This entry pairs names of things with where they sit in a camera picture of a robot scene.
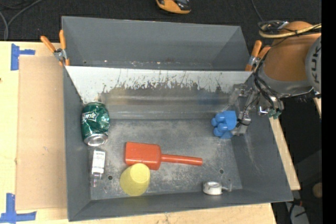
cardboard sheet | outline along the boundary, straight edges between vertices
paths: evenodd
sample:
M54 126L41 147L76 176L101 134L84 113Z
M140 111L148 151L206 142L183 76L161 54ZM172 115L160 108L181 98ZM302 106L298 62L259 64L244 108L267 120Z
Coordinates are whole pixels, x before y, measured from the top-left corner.
M66 208L62 67L19 59L16 209Z

soda can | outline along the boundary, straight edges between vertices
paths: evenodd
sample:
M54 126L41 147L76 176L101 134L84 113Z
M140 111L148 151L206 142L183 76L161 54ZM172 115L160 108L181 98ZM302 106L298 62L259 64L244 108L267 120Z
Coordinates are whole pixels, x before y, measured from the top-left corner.
M91 102L82 109L81 132L86 144L89 146L105 144L108 140L109 127L109 112L103 103Z

small bottle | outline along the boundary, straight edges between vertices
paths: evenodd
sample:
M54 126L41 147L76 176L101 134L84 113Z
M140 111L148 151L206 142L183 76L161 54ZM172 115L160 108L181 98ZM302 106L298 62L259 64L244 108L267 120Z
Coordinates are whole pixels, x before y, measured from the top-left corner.
M90 148L90 184L96 187L104 174L106 153L100 148Z

plastic cup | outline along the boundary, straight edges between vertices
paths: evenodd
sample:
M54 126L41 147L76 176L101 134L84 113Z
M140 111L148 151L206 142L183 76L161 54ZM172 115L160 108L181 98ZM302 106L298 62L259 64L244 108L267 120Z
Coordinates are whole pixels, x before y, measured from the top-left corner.
M146 192L150 178L150 170L145 164L133 164L122 172L120 187L130 196L139 196Z

toy hammer handle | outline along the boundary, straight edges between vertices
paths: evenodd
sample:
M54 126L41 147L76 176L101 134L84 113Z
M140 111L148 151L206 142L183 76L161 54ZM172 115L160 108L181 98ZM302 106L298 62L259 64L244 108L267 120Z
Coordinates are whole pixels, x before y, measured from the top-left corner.
M202 165L203 164L203 160L201 158L169 155L169 154L162 154L161 161L166 162L166 163L182 163L182 164L191 164L191 165Z

